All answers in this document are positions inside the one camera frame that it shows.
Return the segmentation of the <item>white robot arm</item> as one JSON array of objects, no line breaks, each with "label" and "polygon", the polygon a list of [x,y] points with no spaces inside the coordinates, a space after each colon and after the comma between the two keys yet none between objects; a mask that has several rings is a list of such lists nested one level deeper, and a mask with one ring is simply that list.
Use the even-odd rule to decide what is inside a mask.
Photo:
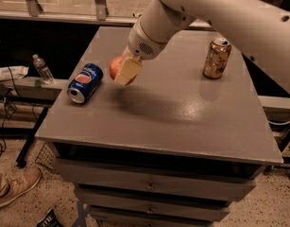
[{"label": "white robot arm", "polygon": [[260,0],[151,0],[128,35],[115,81],[127,85],[170,39],[200,19],[290,94],[290,12]]}]

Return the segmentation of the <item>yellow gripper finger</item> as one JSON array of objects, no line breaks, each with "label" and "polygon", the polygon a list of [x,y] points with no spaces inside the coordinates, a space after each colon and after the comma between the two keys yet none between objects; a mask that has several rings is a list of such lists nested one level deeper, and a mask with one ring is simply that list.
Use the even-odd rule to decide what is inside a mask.
[{"label": "yellow gripper finger", "polygon": [[128,46],[126,46],[126,48],[124,49],[123,53],[122,53],[123,58],[130,58],[132,59],[134,54],[129,50]]},{"label": "yellow gripper finger", "polygon": [[117,64],[119,68],[114,80],[121,85],[128,85],[143,68],[140,62],[131,58],[120,57]]}]

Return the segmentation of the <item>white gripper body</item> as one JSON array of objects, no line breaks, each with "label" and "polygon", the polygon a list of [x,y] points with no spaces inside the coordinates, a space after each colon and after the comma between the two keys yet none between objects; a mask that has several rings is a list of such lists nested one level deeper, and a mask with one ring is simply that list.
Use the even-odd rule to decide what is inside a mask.
[{"label": "white gripper body", "polygon": [[127,56],[136,61],[155,59],[170,39],[195,19],[167,7],[161,0],[151,0],[128,35]]}]

